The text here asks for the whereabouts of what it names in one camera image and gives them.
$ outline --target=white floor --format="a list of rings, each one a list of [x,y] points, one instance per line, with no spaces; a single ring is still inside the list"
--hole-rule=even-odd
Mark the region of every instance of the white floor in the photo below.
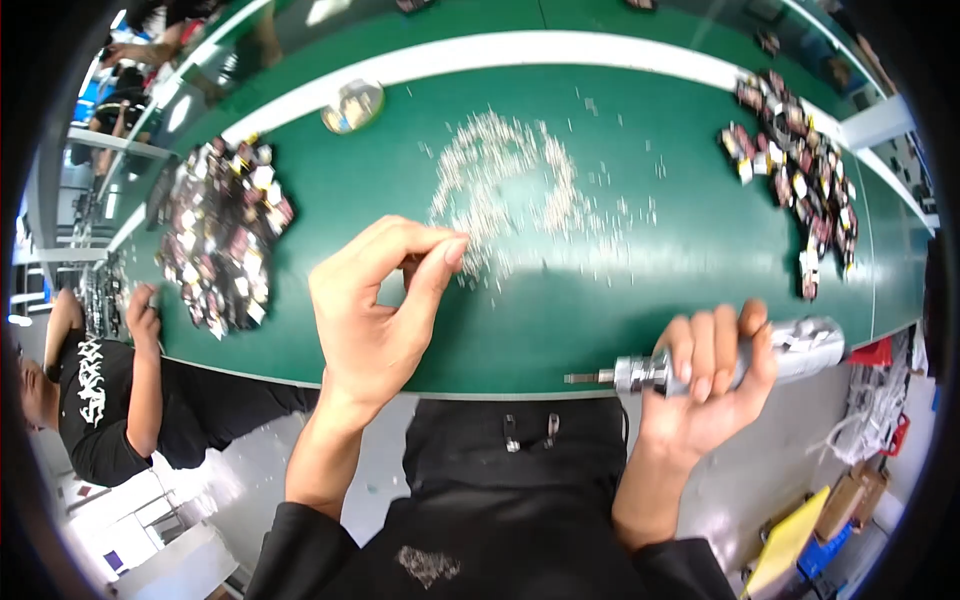
[[[696,467],[681,501],[678,535],[705,536],[730,574],[756,557],[757,532],[765,520],[795,508],[807,491],[831,485],[843,466],[806,449],[826,436],[843,416],[850,369],[837,367],[782,388],[767,401],[759,419],[707,456]],[[358,543],[383,523],[395,497],[408,493],[400,458],[403,435],[417,399],[398,396],[364,434],[360,464],[343,521]],[[632,438],[638,401],[625,402]],[[234,442],[225,452],[208,451],[197,469],[156,470],[180,516],[189,526],[207,518],[247,571],[256,565],[263,535],[283,497],[283,473],[303,416],[274,421]]]

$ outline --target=hand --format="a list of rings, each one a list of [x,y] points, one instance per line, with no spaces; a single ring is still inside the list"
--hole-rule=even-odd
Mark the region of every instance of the hand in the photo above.
[[[310,298],[326,360],[322,401],[348,406],[366,425],[396,396],[430,344],[437,306],[467,242],[452,229],[388,216],[313,270]],[[380,283],[401,266],[403,304],[377,304]]]
[[[704,454],[752,423],[777,379],[770,335],[767,308],[755,299],[744,303],[739,322],[726,304],[671,321],[657,348],[670,347],[674,372],[690,384],[691,393],[664,398],[644,392],[637,444],[693,468]],[[740,386],[729,392],[739,336],[753,338],[753,363]]]
[[[100,68],[101,69],[110,68],[114,64],[119,62],[120,59],[124,59],[126,57],[127,46],[129,45],[130,44],[121,44],[121,43],[109,44],[107,46],[108,56],[100,61]]]
[[[160,318],[147,302],[156,292],[156,286],[141,283],[130,294],[127,307],[127,329],[133,338],[136,351],[159,350],[157,336],[160,334]]]

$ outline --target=blue crate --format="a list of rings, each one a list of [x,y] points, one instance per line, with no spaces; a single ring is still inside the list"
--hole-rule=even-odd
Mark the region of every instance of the blue crate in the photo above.
[[[816,537],[811,536],[806,548],[804,548],[804,551],[800,554],[800,558],[797,559],[797,570],[807,579],[816,577],[817,574],[824,570],[824,567],[833,560],[833,557],[840,552],[840,548],[843,547],[843,544],[847,543],[847,539],[850,538],[852,531],[853,523],[847,523],[847,525],[840,530],[840,533],[824,545],[820,545]]]

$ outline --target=black pants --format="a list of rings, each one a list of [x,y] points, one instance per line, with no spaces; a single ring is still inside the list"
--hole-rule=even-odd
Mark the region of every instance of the black pants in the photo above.
[[[553,487],[585,494],[608,511],[626,466],[624,439],[616,397],[422,399],[407,429],[403,470],[415,499],[456,485]]]
[[[294,412],[310,412],[320,390],[251,379],[164,361],[177,380],[184,404],[206,435],[207,446],[223,450],[261,425]]]

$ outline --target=worker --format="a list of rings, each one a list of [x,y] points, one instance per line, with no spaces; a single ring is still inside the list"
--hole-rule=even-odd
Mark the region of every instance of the worker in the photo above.
[[[226,0],[146,0],[126,15],[127,25],[135,32],[145,33],[148,21],[156,18],[164,9],[163,33],[149,44],[111,43],[101,60],[101,68],[113,66],[123,59],[161,66],[171,60],[183,47],[181,38],[187,21],[207,19],[219,11]]]
[[[739,320],[724,305],[665,329],[658,344],[692,394],[644,393],[629,462],[616,397],[421,399],[403,457],[410,496],[363,548],[341,526],[364,427],[417,368],[467,244],[463,233],[386,217],[310,275],[321,398],[245,597],[733,598],[707,541],[674,538],[690,471],[759,415],[776,379],[757,300]],[[401,264],[405,300],[377,304]],[[738,337],[753,338],[753,364],[729,391]]]
[[[114,487],[153,466],[159,452],[173,468],[194,468],[208,448],[296,411],[319,392],[193,367],[160,356],[153,285],[133,290],[122,342],[87,339],[84,313],[64,289],[50,312],[42,369],[24,359],[20,397],[29,429],[63,439],[77,475]]]

